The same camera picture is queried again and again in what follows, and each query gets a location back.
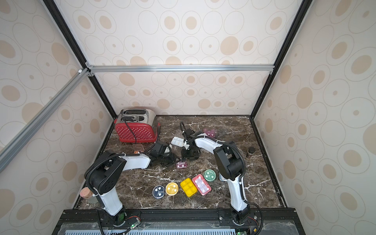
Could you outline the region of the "magenta pillbox clear lid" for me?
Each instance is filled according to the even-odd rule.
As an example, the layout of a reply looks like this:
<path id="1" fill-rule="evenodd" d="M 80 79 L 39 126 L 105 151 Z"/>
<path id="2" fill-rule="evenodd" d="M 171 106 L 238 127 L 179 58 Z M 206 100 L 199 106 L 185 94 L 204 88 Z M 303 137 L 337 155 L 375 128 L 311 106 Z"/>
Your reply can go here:
<path id="1" fill-rule="evenodd" d="M 176 168 L 177 169 L 184 169 L 187 168 L 188 163 L 186 161 L 179 161 L 176 163 Z"/>

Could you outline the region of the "green round pillbox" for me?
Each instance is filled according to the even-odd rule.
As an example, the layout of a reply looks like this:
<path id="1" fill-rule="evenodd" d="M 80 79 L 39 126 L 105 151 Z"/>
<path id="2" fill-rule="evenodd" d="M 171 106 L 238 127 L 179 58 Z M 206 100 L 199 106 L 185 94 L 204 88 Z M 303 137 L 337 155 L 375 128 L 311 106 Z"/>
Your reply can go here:
<path id="1" fill-rule="evenodd" d="M 207 182 L 213 182 L 216 179 L 216 172 L 212 169 L 207 169 L 203 176 Z"/>

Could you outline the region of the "yellow lidded rectangular pillbox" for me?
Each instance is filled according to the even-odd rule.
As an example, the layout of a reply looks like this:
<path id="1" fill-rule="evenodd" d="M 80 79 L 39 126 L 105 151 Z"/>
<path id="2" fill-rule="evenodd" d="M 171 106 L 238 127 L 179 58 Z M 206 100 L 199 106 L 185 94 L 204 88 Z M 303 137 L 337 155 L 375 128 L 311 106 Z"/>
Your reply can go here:
<path id="1" fill-rule="evenodd" d="M 181 186 L 182 190 L 184 191 L 184 193 L 186 194 L 187 197 L 192 197 L 193 195 L 195 195 L 198 192 L 197 187 L 194 185 L 191 178 L 187 178 L 187 179 L 183 180 L 180 183 L 180 186 Z"/>

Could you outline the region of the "red rectangular pillbox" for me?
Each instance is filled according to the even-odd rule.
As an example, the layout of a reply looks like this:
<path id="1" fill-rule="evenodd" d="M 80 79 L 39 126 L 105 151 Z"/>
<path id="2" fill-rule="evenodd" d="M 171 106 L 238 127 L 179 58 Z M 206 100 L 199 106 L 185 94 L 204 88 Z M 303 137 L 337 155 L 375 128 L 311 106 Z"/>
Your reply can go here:
<path id="1" fill-rule="evenodd" d="M 212 190 L 202 174 L 193 177 L 192 181 L 202 196 L 207 195 Z"/>

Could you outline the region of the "yellow round pillbox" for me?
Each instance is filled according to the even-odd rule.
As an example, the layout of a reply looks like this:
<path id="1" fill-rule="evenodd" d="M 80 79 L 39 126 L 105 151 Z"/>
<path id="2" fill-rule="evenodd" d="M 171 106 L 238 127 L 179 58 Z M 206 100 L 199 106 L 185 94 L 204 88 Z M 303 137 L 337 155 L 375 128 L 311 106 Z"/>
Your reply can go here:
<path id="1" fill-rule="evenodd" d="M 178 184 L 175 182 L 170 182 L 165 187 L 166 194 L 169 196 L 176 195 L 178 193 L 178 190 L 179 190 Z"/>

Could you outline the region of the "dark blue round pillbox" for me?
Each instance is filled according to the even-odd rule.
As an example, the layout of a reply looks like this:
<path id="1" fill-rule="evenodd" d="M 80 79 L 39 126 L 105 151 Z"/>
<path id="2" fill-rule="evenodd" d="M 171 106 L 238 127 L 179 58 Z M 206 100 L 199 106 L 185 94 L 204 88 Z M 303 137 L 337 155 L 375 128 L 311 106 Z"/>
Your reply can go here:
<path id="1" fill-rule="evenodd" d="M 165 195 L 165 188 L 161 185 L 156 186 L 153 189 L 152 195 L 155 199 L 161 199 Z"/>

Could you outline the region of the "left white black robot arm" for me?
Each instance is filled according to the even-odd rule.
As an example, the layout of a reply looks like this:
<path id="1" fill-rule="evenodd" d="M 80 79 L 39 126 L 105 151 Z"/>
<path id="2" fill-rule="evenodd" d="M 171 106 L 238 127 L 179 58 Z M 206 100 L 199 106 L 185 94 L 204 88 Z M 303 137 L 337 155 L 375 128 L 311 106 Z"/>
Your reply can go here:
<path id="1" fill-rule="evenodd" d="M 122 172 L 146 169 L 150 165 L 169 166 L 175 163 L 176 155 L 171 146 L 159 140 L 161 126 L 157 126 L 157 139 L 146 151 L 138 154 L 103 152 L 86 170 L 86 186 L 95 196 L 106 213 L 116 219 L 125 217 L 124 206 L 116 191 L 116 184 Z"/>

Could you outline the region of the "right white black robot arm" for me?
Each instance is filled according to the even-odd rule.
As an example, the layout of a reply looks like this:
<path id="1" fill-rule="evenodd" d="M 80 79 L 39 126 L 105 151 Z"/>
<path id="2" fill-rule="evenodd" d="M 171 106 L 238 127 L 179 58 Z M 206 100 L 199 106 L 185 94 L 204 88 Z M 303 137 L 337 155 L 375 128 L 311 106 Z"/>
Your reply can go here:
<path id="1" fill-rule="evenodd" d="M 184 137 L 182 158 L 197 159 L 202 149 L 214 155 L 219 173 L 228 183 L 233 221 L 243 224 L 248 216 L 249 206 L 242 185 L 245 163 L 236 144 L 216 140 L 203 132 L 195 132 L 186 128 L 183 122 L 179 125 Z"/>

